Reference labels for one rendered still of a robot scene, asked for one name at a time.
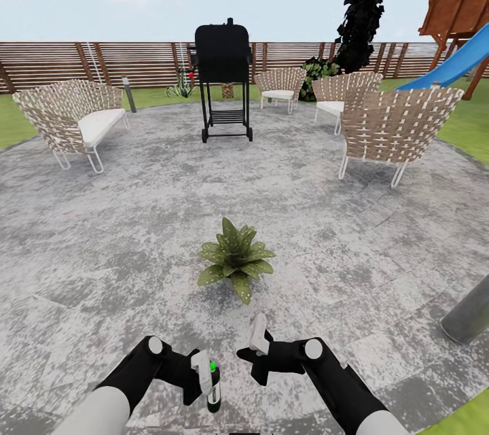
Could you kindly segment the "insectifuge atomizer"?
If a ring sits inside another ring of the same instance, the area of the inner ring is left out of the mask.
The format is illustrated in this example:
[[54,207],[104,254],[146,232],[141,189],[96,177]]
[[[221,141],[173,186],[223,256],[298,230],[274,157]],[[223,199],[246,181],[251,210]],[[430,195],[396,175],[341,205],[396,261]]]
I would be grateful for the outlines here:
[[214,362],[210,362],[211,379],[213,380],[213,391],[208,395],[208,409],[210,413],[216,413],[221,406],[221,386],[220,386],[220,371],[219,367]]

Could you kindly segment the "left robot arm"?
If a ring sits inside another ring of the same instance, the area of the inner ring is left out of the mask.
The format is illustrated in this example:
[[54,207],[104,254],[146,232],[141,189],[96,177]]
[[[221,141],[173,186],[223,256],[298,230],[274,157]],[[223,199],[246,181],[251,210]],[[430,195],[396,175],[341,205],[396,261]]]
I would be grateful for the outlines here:
[[[152,358],[157,359],[154,364]],[[202,393],[213,391],[210,362],[206,349],[179,355],[160,338],[145,336],[50,435],[123,435],[153,379],[183,388],[183,404],[189,406]]]

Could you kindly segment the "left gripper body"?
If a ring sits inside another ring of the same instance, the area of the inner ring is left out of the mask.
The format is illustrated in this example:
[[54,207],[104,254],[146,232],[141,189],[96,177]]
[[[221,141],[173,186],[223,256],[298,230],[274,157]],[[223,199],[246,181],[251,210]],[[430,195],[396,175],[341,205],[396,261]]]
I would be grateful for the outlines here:
[[173,376],[173,379],[169,381],[169,384],[183,388],[183,404],[186,406],[189,406],[195,399],[198,399],[202,395],[199,384],[199,373],[196,373],[196,370],[191,368],[191,357],[200,352],[201,350],[194,349],[187,356],[180,355],[177,372]]

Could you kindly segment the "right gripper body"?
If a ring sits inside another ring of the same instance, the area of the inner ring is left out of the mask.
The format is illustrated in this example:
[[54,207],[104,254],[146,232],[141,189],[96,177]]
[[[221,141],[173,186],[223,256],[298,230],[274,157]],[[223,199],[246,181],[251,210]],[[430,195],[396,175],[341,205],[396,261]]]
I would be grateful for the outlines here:
[[270,372],[283,372],[286,370],[283,368],[281,353],[284,341],[277,341],[272,337],[269,331],[265,333],[265,339],[270,342],[267,355],[255,355],[253,360],[253,366],[251,369],[251,376],[260,384],[267,384],[268,373]]

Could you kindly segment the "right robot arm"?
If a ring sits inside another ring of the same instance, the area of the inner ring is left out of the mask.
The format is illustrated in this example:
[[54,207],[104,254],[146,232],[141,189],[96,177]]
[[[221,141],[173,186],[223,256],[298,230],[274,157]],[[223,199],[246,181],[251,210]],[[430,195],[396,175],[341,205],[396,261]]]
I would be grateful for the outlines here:
[[260,385],[267,384],[270,372],[306,372],[346,435],[410,435],[351,365],[342,368],[326,343],[319,338],[277,341],[266,324],[266,316],[259,313],[249,348],[236,351],[239,358],[253,362],[251,376]]

